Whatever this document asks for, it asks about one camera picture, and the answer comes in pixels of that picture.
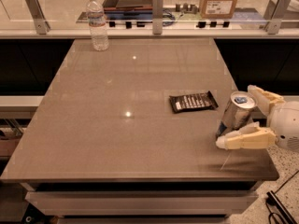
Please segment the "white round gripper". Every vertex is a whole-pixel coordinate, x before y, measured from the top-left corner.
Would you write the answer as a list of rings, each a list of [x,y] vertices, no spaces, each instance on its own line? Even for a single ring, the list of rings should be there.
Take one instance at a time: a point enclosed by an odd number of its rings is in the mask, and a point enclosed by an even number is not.
[[[239,130],[217,138],[216,146],[221,149],[265,149],[278,147],[299,152],[299,102],[285,102],[281,95],[248,85],[260,111],[268,116],[267,126],[259,122],[248,124]]]

